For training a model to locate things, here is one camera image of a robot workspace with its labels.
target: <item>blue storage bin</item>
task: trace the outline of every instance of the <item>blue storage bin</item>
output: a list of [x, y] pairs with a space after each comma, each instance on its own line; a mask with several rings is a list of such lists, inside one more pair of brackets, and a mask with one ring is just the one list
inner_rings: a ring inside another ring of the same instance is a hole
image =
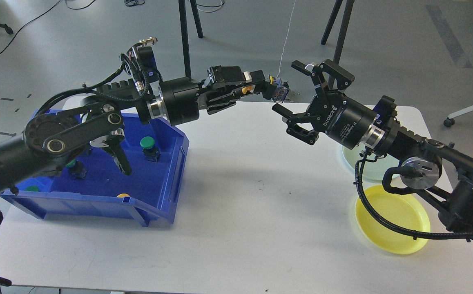
[[[25, 180], [17, 185], [18, 195], [7, 190], [1, 197], [38, 219], [72, 214], [134, 219], [143, 227], [158, 218], [173, 223], [189, 140], [164, 119], [142, 125], [137, 115], [123, 117], [126, 139], [121, 146], [131, 175], [124, 175], [106, 152], [92, 148], [90, 155], [77, 158], [87, 169], [84, 179], [75, 179], [64, 169], [59, 177]], [[158, 162], [145, 159], [140, 147], [145, 136], [155, 139], [161, 152]], [[39, 192], [25, 191], [29, 186], [37, 186]], [[117, 197], [122, 193], [130, 197]]]

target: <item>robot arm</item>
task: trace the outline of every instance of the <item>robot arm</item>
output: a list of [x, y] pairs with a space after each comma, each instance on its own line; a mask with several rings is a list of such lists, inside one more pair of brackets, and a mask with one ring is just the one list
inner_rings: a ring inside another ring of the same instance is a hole
[[[284, 117], [287, 134], [310, 145], [317, 141], [320, 132], [349, 149], [362, 143], [367, 148], [362, 166], [368, 153], [395, 157], [399, 166], [388, 169], [384, 175], [384, 189], [400, 195], [417, 193], [438, 210], [440, 221], [453, 233], [415, 232], [388, 223], [368, 207], [366, 198], [362, 197], [360, 173], [355, 182], [360, 186], [360, 198], [364, 198], [362, 202], [376, 220], [414, 238], [473, 239], [473, 158], [453, 149], [454, 144], [444, 145], [401, 126], [395, 118], [395, 101], [390, 97], [383, 96], [373, 110], [347, 97], [343, 90], [354, 81], [354, 76], [331, 60], [307, 66], [295, 61], [292, 67], [311, 77], [316, 94], [307, 111], [299, 114], [293, 114], [279, 104], [273, 106], [273, 110]], [[338, 89], [329, 89], [324, 73], [336, 78]], [[313, 129], [306, 130], [299, 123], [311, 123]], [[442, 174], [442, 159], [452, 162], [457, 169], [459, 182], [453, 192], [435, 186]], [[407, 188], [391, 186], [395, 174], [401, 176]]]
[[[155, 38], [142, 40], [121, 54], [121, 67], [108, 78], [92, 86], [61, 92], [39, 108], [22, 136], [0, 143], [0, 192], [39, 175], [59, 175], [65, 165], [89, 146], [103, 149], [119, 169], [130, 175], [131, 167], [120, 142], [124, 140], [121, 110], [135, 107], [142, 124], [165, 117], [171, 125], [199, 118], [199, 110], [214, 114], [236, 104], [241, 97], [260, 94], [268, 100], [283, 102], [288, 84], [261, 71], [242, 72], [239, 67], [210, 67], [208, 79], [194, 82], [189, 78], [164, 81], [156, 67], [152, 48]], [[112, 82], [126, 71], [129, 80]], [[159, 82], [155, 95], [152, 82]], [[50, 108], [70, 96], [92, 94], [81, 107], [63, 111]], [[0, 277], [0, 285], [11, 281]]]

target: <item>green cap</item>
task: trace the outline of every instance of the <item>green cap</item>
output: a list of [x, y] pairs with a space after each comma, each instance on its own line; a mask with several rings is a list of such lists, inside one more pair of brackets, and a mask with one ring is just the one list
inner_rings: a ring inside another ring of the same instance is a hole
[[70, 167], [74, 167], [76, 164], [76, 159], [70, 161], [68, 164], [66, 164], [66, 167], [70, 168]]
[[151, 149], [155, 145], [155, 139], [150, 136], [145, 136], [140, 140], [140, 147], [144, 149]]
[[39, 187], [37, 186], [29, 186], [27, 187], [26, 189], [24, 189], [25, 191], [29, 191], [29, 192], [40, 192], [40, 189]]

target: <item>gray floor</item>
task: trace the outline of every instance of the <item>gray floor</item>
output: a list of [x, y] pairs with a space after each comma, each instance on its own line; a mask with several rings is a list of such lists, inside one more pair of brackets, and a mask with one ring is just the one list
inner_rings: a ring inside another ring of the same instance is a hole
[[[199, 2], [214, 5], [218, 0]], [[0, 22], [17, 31], [55, 3], [0, 0]], [[68, 1], [72, 7], [87, 3]], [[314, 90], [307, 77], [289, 67], [290, 62], [333, 56], [340, 17], [328, 45], [320, 45], [333, 3], [296, 2], [280, 72], [289, 81], [289, 98], [294, 102], [309, 102]], [[220, 11], [201, 13], [204, 39], [195, 37], [188, 8], [193, 78], [205, 78], [212, 65], [238, 65], [276, 75], [292, 5], [292, 0], [226, 0]], [[83, 82], [102, 80], [119, 66], [119, 53], [149, 36], [158, 38], [154, 52], [164, 79], [183, 76], [176, 1], [148, 0], [128, 8], [119, 0], [102, 0], [81, 11], [68, 9], [62, 1], [24, 28], [0, 56], [0, 132], [19, 134], [46, 99]], [[0, 50], [11, 37], [0, 29]], [[388, 95], [399, 105], [414, 106], [421, 110], [433, 138], [455, 142], [457, 149], [473, 156], [473, 112], [458, 118], [451, 129], [442, 125], [448, 114], [473, 104], [473, 1], [358, 1], [341, 66], [356, 76], [346, 92], [350, 97], [375, 104]], [[5, 134], [0, 134], [0, 141], [7, 138]], [[447, 173], [453, 183], [454, 168], [447, 166]], [[1, 199], [0, 207], [7, 209]], [[29, 289], [15, 287], [7, 292]]]

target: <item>yellow plastic plate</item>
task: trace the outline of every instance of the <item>yellow plastic plate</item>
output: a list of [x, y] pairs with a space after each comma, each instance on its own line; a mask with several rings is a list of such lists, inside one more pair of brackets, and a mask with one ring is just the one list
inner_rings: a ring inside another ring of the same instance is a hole
[[[365, 191], [373, 208], [388, 221], [416, 231], [431, 231], [431, 223], [424, 207], [412, 195], [387, 193], [381, 185]], [[410, 254], [420, 250], [427, 239], [405, 236], [378, 223], [358, 199], [355, 205], [356, 221], [365, 236], [381, 249], [396, 253]]]
[[[344, 155], [345, 160], [347, 163], [353, 168], [355, 168], [355, 164], [358, 160], [360, 160], [360, 151], [365, 150], [363, 145], [356, 146], [352, 150], [347, 149], [346, 147], [342, 147], [341, 152]], [[375, 155], [371, 154], [367, 158], [374, 159]], [[374, 180], [381, 182], [384, 178], [384, 174], [386, 170], [390, 167], [398, 166], [398, 160], [393, 156], [387, 156], [386, 158], [377, 160], [376, 162], [366, 162], [364, 167], [364, 178], [367, 180]]]

